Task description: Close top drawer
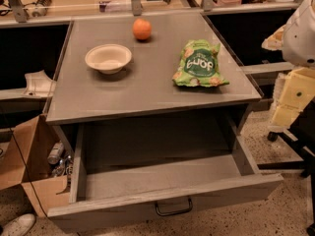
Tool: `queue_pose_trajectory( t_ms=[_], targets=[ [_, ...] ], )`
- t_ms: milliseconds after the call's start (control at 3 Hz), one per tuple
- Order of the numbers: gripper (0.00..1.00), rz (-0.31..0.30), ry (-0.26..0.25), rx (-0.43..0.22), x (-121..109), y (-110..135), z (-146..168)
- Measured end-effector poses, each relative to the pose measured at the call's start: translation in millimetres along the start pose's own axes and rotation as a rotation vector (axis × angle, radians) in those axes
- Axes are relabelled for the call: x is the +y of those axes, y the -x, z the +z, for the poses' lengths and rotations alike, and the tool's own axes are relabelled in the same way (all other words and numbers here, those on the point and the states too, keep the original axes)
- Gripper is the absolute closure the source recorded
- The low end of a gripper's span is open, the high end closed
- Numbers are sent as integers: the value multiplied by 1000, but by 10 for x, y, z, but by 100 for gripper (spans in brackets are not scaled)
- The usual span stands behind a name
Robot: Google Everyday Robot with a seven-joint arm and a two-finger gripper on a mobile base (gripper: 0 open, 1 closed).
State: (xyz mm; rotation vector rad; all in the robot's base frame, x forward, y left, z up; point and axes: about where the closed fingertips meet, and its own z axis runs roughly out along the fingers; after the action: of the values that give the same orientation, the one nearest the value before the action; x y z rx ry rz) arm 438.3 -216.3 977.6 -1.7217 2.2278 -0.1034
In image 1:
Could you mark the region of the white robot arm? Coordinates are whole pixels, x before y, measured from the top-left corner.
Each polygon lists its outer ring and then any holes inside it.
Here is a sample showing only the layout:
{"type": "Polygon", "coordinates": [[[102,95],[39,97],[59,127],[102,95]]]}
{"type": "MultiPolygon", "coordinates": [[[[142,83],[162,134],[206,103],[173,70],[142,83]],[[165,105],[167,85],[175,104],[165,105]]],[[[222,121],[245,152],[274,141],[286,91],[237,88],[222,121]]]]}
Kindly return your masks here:
{"type": "Polygon", "coordinates": [[[266,50],[280,50],[293,65],[287,75],[279,73],[270,108],[269,130],[288,129],[315,97],[315,0],[303,0],[286,24],[262,43],[266,50]]]}

